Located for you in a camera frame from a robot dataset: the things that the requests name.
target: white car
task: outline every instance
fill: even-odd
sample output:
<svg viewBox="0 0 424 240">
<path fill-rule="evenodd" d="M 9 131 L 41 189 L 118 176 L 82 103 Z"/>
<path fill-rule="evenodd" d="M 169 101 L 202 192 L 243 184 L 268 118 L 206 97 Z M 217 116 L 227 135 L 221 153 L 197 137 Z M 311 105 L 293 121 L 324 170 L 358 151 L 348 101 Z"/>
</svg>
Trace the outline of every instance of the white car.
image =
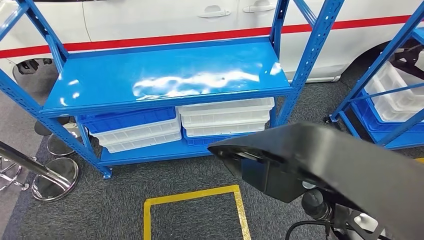
<svg viewBox="0 0 424 240">
<path fill-rule="evenodd" d="M 35 0 L 70 52 L 99 51 L 267 35 L 277 0 Z M 305 0 L 318 15 L 324 0 Z M 336 81 L 362 53 L 390 41 L 421 0 L 345 0 L 309 76 Z M 0 21 L 16 9 L 0 0 Z M 311 28 L 291 1 L 282 28 L 281 64 L 290 79 Z M 27 16 L 0 41 L 0 68 L 32 74 L 34 59 L 52 58 L 47 43 Z"/>
</svg>

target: red stripe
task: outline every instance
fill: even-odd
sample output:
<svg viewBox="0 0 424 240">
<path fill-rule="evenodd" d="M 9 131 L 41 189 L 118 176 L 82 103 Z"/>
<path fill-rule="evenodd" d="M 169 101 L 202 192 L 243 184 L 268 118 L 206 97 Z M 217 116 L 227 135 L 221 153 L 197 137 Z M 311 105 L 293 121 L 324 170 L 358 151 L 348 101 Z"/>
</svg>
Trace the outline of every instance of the red stripe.
<svg viewBox="0 0 424 240">
<path fill-rule="evenodd" d="M 372 26 L 392 25 L 392 24 L 403 24 L 405 23 L 410 15 L 404 16 L 388 16 L 378 18 L 368 18 L 359 20 L 348 20 L 348 21 L 337 21 L 334 23 L 332 29 L 351 29 L 351 28 L 363 28 Z M 92 42 L 76 42 L 66 43 L 64 46 L 68 51 L 86 51 L 95 49 L 112 49 L 112 48 L 128 48 L 137 46 L 148 46 L 148 45 L 161 45 L 161 44 L 176 44 L 186 42 L 198 42 L 208 40 L 219 40 L 219 39 L 231 39 L 231 38 L 243 38 L 268 35 L 270 33 L 270 27 L 259 27 L 249 28 L 241 30 L 229 30 L 229 31 L 216 31 L 216 32 L 204 32 L 204 33 L 193 33 L 193 34 L 182 34 L 182 35 L 171 35 L 171 36 L 154 36 L 154 37 L 143 37 L 133 39 L 121 39 L 121 40 L 108 40 L 108 41 L 92 41 Z M 290 33 L 304 33 L 310 32 L 312 29 L 308 24 L 288 25 L 282 28 L 283 34 Z M 0 50 L 0 58 L 12 58 L 19 56 L 37 55 L 50 53 L 47 45 L 43 46 L 31 46 L 16 49 Z"/>
</svg>

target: blue plastic bin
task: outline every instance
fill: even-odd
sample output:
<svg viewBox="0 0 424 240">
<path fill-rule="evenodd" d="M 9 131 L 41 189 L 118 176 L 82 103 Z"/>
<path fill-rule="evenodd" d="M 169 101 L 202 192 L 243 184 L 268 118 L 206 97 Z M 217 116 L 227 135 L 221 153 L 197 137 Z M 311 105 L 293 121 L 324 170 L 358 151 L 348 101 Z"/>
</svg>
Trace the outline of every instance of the blue plastic bin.
<svg viewBox="0 0 424 240">
<path fill-rule="evenodd" d="M 212 135 L 212 136 L 195 136 L 188 137 L 186 134 L 186 130 L 183 128 L 182 133 L 184 139 L 187 141 L 187 145 L 190 147 L 196 146 L 207 146 L 209 144 L 213 144 L 225 139 L 241 137 L 244 135 L 251 134 L 252 132 L 244 132 L 244 133 L 235 133 L 235 134 L 222 134 L 222 135 Z"/>
<path fill-rule="evenodd" d="M 97 134 L 142 124 L 170 120 L 175 117 L 175 107 L 172 106 L 120 113 L 81 115 L 79 121 L 89 129 L 90 133 Z"/>
<path fill-rule="evenodd" d="M 358 97 L 367 95 L 368 93 L 363 89 L 358 94 Z M 355 108 L 352 108 L 356 116 L 362 119 L 362 121 L 365 123 L 365 127 L 370 132 L 389 133 L 402 124 L 402 122 L 396 121 L 383 121 L 380 118 L 376 108 L 374 107 L 374 103 L 371 98 L 356 100 L 352 104 L 354 104 L 358 110 L 358 112 L 356 112 Z M 424 133 L 424 123 L 418 123 L 408 131 Z"/>
</svg>

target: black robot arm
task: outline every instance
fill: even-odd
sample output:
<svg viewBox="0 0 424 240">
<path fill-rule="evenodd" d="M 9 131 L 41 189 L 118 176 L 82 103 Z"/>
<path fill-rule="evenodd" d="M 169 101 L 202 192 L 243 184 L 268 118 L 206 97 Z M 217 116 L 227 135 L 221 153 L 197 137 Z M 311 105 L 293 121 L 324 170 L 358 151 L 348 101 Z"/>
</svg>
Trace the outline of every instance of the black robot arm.
<svg viewBox="0 0 424 240">
<path fill-rule="evenodd" d="M 322 125 L 295 123 L 216 142 L 208 147 L 235 176 L 285 203 L 302 206 L 332 228 L 366 240 L 388 228 L 399 239 L 422 238 L 424 165 Z M 374 233 L 354 218 L 377 219 Z"/>
</svg>

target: chrome stand base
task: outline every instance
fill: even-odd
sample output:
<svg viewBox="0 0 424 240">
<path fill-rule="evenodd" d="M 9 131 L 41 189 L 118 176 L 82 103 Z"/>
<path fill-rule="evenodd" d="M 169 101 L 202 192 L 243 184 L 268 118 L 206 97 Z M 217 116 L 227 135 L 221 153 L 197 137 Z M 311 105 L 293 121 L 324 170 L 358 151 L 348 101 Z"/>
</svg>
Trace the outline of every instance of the chrome stand base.
<svg viewBox="0 0 424 240">
<path fill-rule="evenodd" d="M 9 162 L 9 160 L 3 158 L 2 156 L 0 156 L 0 178 L 4 179 L 7 181 L 6 185 L 4 185 L 3 187 L 0 188 L 0 192 L 2 190 L 5 190 L 7 187 L 9 187 L 11 184 L 15 184 L 16 186 L 20 187 L 20 190 L 25 191 L 28 188 L 30 188 L 30 185 L 28 183 L 20 183 L 18 182 L 16 179 L 18 179 L 19 174 L 21 174 L 22 172 L 22 167 L 18 166 L 17 167 L 17 171 L 14 174 L 13 177 L 9 177 L 8 175 L 6 175 L 6 172 L 10 171 L 11 169 L 13 169 L 15 166 L 17 166 L 15 163 L 11 163 L 8 167 L 3 168 L 3 160 L 5 162 Z"/>
<path fill-rule="evenodd" d="M 44 202 L 59 200 L 71 192 L 77 184 L 79 168 L 74 160 L 61 157 L 47 163 L 45 167 L 57 173 L 65 184 L 58 185 L 42 175 L 37 175 L 31 187 L 35 199 Z"/>
<path fill-rule="evenodd" d="M 83 142 L 82 137 L 77 137 L 76 139 L 81 143 Z M 64 143 L 60 138 L 58 138 L 54 134 L 48 137 L 47 150 L 49 153 L 59 157 L 67 156 L 75 152 L 72 148 L 70 148 L 66 143 Z"/>
</svg>

